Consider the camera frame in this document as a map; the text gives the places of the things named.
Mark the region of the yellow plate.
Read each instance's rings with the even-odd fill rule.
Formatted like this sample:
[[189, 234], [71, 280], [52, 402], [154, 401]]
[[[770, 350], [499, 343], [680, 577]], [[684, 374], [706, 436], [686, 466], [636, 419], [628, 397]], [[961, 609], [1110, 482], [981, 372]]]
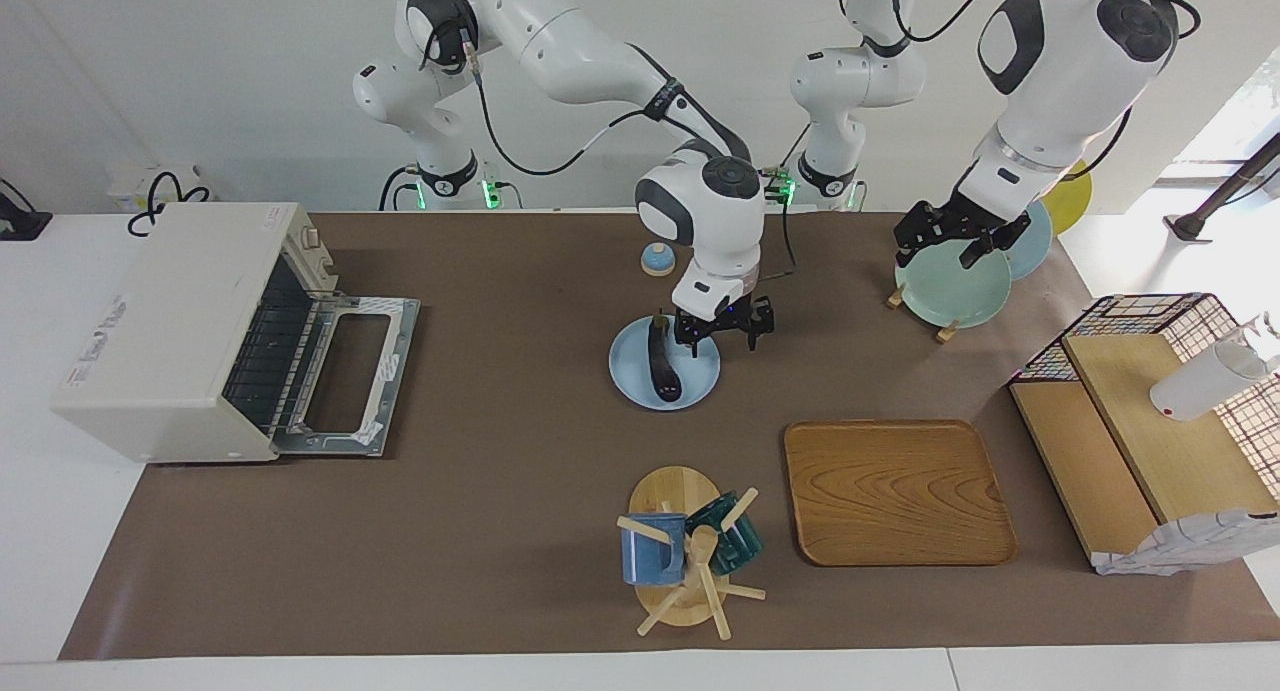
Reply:
[[1089, 209], [1093, 186], [1092, 177], [1084, 173], [1075, 180], [1060, 180], [1039, 200], [1050, 214], [1053, 235], [1075, 226]]

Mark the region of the wooden mug tree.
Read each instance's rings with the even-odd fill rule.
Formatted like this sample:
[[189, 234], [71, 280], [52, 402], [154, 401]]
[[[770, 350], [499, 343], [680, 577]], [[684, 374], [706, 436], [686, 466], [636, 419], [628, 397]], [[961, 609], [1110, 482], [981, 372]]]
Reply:
[[[689, 514], [722, 494], [723, 491], [719, 491], [714, 482], [699, 471], [685, 466], [660, 467], [646, 473], [637, 482], [628, 500], [628, 509], [620, 514], [616, 526], [620, 531], [632, 530], [659, 543], [668, 543], [663, 534], [645, 526], [645, 523], [626, 520], [625, 514], [680, 513], [686, 514], [687, 518]], [[739, 503], [722, 523], [722, 530], [730, 530], [740, 514], [746, 514], [756, 495], [756, 489], [748, 489], [739, 495]], [[692, 627], [712, 621], [718, 637], [727, 641], [732, 637], [732, 631], [724, 613], [726, 599], [765, 599], [765, 591], [762, 589], [736, 585], [730, 575], [716, 576], [712, 573], [709, 563], [718, 536], [709, 526], [696, 527], [692, 535], [685, 532], [684, 580], [680, 584], [672, 586], [632, 586], [628, 584], [646, 612], [645, 619], [636, 630], [637, 635], [649, 635], [659, 624]]]

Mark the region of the wooden plate rack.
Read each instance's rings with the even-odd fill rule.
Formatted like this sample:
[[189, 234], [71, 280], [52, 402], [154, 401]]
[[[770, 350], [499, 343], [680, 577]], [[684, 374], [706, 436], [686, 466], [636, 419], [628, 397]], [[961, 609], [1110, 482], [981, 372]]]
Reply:
[[895, 290], [884, 299], [884, 307], [891, 308], [891, 311], [906, 308], [911, 316], [934, 328], [934, 340], [938, 344], [950, 343], [960, 330], [960, 319], [947, 319], [946, 314], [940, 314], [936, 308], [929, 308], [918, 296], [911, 296], [908, 290], [909, 287], [906, 284], [897, 284]]

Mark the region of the blue ceramic mug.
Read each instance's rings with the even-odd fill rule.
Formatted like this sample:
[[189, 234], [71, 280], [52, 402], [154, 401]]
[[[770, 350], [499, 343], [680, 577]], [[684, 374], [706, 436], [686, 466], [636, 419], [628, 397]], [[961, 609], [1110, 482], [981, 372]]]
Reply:
[[684, 580], [685, 522], [680, 513], [632, 513], [626, 520], [657, 530], [668, 543], [659, 543], [632, 530], [620, 531], [622, 576], [632, 586], [672, 586]]

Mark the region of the cream toaster oven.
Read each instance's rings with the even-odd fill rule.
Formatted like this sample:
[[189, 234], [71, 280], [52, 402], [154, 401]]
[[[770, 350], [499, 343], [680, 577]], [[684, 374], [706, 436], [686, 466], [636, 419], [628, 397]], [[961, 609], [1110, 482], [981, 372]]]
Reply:
[[[421, 305], [338, 289], [298, 203], [170, 203], [50, 408], [142, 465], [380, 457]], [[342, 319], [389, 322], [362, 417], [306, 416]]]

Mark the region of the white power strip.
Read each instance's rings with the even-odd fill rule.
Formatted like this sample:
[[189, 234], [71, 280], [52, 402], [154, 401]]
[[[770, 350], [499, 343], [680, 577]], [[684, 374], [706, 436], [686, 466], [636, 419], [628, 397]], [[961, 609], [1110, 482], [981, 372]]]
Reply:
[[[160, 180], [155, 195], [151, 193], [152, 182], [156, 177], [169, 171], [177, 180]], [[142, 166], [142, 164], [119, 163], [109, 168], [110, 184], [108, 186], [108, 198], [111, 200], [115, 212], [138, 214], [146, 212], [147, 200], [152, 198], [156, 207], [161, 203], [179, 202], [186, 196], [195, 195], [192, 202], [204, 198], [197, 193], [197, 188], [209, 189], [207, 200], [218, 200], [218, 191], [210, 180], [200, 175], [195, 164], [156, 164], [156, 166]]]

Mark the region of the dark purple eggplant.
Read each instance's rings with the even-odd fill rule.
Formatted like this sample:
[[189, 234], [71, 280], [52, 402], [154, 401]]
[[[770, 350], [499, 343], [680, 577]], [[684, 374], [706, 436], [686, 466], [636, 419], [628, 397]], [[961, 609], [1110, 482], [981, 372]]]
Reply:
[[660, 401], [673, 403], [684, 395], [684, 386], [667, 353], [669, 328], [666, 314], [653, 314], [646, 330], [646, 358], [654, 394]]

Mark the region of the black stand pole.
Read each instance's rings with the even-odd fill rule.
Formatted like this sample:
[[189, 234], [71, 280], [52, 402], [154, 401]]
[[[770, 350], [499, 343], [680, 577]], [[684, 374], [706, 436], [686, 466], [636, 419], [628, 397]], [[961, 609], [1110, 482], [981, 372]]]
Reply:
[[1208, 239], [1202, 239], [1201, 237], [1208, 218], [1219, 211], [1219, 209], [1222, 209], [1224, 205], [1233, 202], [1236, 196], [1240, 200], [1247, 198], [1247, 195], [1242, 195], [1242, 189], [1251, 180], [1256, 179], [1260, 173], [1265, 171], [1266, 168], [1274, 166], [1276, 157], [1280, 157], [1280, 131], [1276, 131], [1252, 157], [1248, 157], [1234, 175], [1228, 177], [1221, 186], [1217, 186], [1208, 195], [1208, 198], [1203, 203], [1199, 203], [1198, 209], [1194, 209], [1192, 212], [1180, 214], [1180, 216], [1162, 218], [1164, 225], [1175, 239], [1183, 241], [1183, 243], [1210, 243]]

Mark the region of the square wooden tray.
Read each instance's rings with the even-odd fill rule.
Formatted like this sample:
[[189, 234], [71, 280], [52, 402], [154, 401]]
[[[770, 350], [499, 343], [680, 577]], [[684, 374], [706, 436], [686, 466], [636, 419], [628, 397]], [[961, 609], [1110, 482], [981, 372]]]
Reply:
[[1018, 557], [986, 441], [961, 418], [803, 421], [782, 439], [805, 562], [987, 567]]

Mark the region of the white plastic bottle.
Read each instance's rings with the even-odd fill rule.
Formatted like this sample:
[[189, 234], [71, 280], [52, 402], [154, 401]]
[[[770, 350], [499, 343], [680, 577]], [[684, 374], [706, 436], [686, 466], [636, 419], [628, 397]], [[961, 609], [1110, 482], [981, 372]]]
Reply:
[[1280, 307], [1267, 308], [1187, 360], [1149, 390], [1155, 409], [1192, 421], [1280, 372], [1279, 319]]

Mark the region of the white patterned cloth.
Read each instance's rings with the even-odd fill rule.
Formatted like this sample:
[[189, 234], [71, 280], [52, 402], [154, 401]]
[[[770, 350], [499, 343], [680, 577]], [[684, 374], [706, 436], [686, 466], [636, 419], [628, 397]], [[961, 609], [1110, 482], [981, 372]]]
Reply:
[[1188, 514], [1161, 523], [1132, 553], [1092, 553], [1097, 575], [1172, 576], [1233, 562], [1280, 546], [1280, 512], [1243, 509]]

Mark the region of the pale blue racked plate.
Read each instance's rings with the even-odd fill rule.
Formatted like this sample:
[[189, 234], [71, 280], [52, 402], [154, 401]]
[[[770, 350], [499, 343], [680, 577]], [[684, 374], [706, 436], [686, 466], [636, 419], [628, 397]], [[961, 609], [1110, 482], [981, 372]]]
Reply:
[[1029, 203], [1027, 214], [1030, 225], [1019, 235], [1011, 248], [1004, 252], [1012, 282], [1019, 282], [1034, 273], [1047, 258], [1053, 241], [1052, 220], [1044, 203], [1041, 200]]

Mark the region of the pale green plate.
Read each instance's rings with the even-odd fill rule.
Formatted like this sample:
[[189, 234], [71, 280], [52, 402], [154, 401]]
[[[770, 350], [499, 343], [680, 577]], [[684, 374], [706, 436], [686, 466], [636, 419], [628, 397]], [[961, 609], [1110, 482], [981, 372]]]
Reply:
[[960, 255], [969, 241], [945, 241], [914, 255], [905, 267], [893, 267], [902, 299], [918, 319], [937, 328], [975, 328], [1005, 307], [1012, 273], [1004, 252], [984, 253], [970, 267]]

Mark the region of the light blue round plate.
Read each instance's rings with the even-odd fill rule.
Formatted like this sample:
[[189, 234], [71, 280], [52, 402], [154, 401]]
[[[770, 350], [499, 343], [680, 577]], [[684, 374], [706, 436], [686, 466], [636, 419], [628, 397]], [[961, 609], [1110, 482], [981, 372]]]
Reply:
[[608, 354], [608, 366], [614, 386], [628, 401], [646, 409], [685, 409], [698, 404], [714, 389], [721, 375], [721, 354], [713, 340], [700, 340], [699, 358], [692, 360], [686, 346], [673, 339], [675, 316], [666, 314], [671, 328], [667, 353], [678, 372], [684, 395], [673, 403], [660, 401], [650, 384], [646, 358], [646, 330], [649, 319], [635, 319], [614, 337]]

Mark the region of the black clamp device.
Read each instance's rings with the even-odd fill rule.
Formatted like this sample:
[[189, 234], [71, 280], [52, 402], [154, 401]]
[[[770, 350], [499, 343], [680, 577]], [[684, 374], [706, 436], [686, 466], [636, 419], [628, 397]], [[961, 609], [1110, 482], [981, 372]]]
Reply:
[[54, 212], [40, 211], [13, 182], [0, 177], [0, 241], [36, 241]]

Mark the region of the wooden step shelf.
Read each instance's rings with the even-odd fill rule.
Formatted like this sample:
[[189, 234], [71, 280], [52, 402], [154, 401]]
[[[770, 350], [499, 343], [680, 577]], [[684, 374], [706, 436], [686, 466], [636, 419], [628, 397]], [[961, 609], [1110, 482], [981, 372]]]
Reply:
[[1221, 418], [1176, 421], [1155, 409], [1149, 390], [1180, 363], [1164, 337], [1068, 337], [1064, 346], [1078, 381], [1009, 390], [1089, 563], [1092, 553], [1132, 553], [1188, 514], [1280, 512]]

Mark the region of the dark teal glass mug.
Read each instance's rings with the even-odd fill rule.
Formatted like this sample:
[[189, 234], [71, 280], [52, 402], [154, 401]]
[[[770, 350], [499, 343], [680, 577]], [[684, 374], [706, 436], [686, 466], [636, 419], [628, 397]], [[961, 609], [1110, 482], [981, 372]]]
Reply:
[[736, 491], [730, 490], [716, 500], [695, 511], [685, 521], [686, 535], [692, 535], [696, 527], [709, 526], [719, 536], [709, 563], [716, 576], [727, 576], [741, 571], [762, 552], [763, 541], [748, 514], [740, 514], [730, 530], [722, 530], [722, 523], [739, 503]]

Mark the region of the brown table mat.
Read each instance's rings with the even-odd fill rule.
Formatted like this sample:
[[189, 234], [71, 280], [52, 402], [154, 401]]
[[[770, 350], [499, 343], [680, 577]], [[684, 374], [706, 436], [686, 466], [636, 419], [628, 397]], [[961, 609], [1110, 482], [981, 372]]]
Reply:
[[[616, 517], [663, 466], [755, 488], [764, 541], [731, 649], [1280, 640], [1243, 562], [1098, 576], [1005, 383], [1089, 303], [1062, 252], [1002, 314], [940, 346], [887, 311], [895, 218], [797, 214], [797, 273], [762, 285], [777, 330], [718, 337], [716, 390], [654, 413], [618, 394], [613, 337], [667, 305], [627, 214], [321, 214], [353, 296], [424, 303], [384, 457], [150, 466], [64, 660], [718, 647], [704, 623], [636, 635]], [[1018, 557], [986, 568], [819, 568], [794, 545], [785, 427], [964, 418]]]

